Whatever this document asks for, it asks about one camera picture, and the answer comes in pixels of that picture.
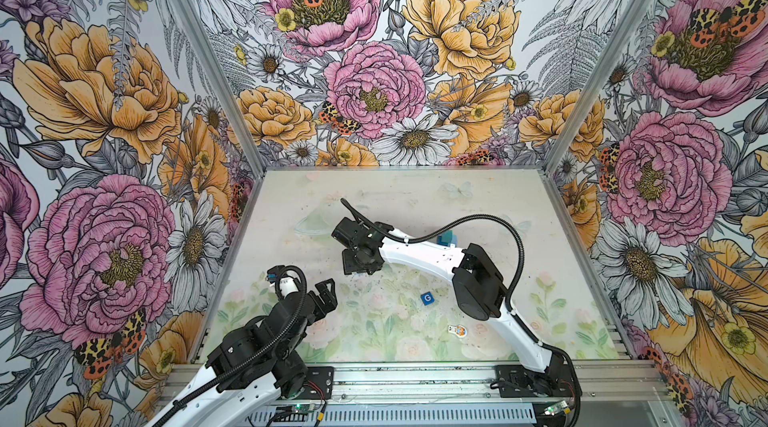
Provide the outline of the teal cube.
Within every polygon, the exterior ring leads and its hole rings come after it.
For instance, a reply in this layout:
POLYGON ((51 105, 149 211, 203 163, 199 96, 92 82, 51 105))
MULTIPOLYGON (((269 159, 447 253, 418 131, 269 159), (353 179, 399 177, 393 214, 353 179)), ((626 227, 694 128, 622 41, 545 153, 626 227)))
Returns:
POLYGON ((441 246, 456 247, 458 245, 458 237, 453 231, 448 230, 436 237, 436 243, 441 246))

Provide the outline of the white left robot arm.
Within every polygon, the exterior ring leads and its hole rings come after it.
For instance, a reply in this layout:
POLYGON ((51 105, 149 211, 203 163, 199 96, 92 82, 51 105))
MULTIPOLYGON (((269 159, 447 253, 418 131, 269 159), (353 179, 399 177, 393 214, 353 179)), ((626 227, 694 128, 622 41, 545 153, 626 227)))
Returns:
POLYGON ((309 289, 296 269, 270 274, 278 302, 226 334, 204 365, 150 426, 238 426, 278 400, 289 403, 277 417, 326 412, 333 390, 332 367, 310 367, 297 352, 307 329, 338 307, 335 281, 309 289))

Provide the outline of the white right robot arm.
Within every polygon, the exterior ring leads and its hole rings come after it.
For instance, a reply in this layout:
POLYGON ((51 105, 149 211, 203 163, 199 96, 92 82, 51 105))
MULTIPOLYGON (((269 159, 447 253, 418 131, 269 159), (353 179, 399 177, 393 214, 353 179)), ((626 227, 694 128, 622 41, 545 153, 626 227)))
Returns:
POLYGON ((525 263, 522 239, 515 228, 501 218, 473 214, 460 218, 438 231, 412 237, 385 223, 344 217, 332 231, 343 246, 342 264, 346 275, 372 275, 388 264, 400 264, 449 282, 459 309, 468 317, 486 322, 517 355, 523 387, 535 396, 553 396, 563 387, 577 397, 582 390, 570 356, 541 340, 512 302, 525 263), (510 284, 489 254, 478 244, 466 247, 440 245, 432 241, 461 223, 472 220, 499 222, 517 246, 518 264, 510 284))

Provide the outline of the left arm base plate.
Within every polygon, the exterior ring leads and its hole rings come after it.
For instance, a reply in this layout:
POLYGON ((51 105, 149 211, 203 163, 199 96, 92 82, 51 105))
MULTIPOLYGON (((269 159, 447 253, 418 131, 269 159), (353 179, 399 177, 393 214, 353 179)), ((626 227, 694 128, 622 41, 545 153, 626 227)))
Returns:
POLYGON ((329 400, 332 396, 335 369, 330 366, 309 366, 288 383, 286 399, 329 400))

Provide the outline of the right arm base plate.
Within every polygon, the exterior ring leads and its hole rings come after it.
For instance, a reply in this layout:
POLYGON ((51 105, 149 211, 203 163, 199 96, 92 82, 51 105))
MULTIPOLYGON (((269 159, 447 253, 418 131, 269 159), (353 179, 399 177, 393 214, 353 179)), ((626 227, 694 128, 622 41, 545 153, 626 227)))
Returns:
POLYGON ((575 377, 567 367, 548 367, 544 373, 520 365, 497 365, 490 388, 502 398, 574 398, 582 395, 575 377))

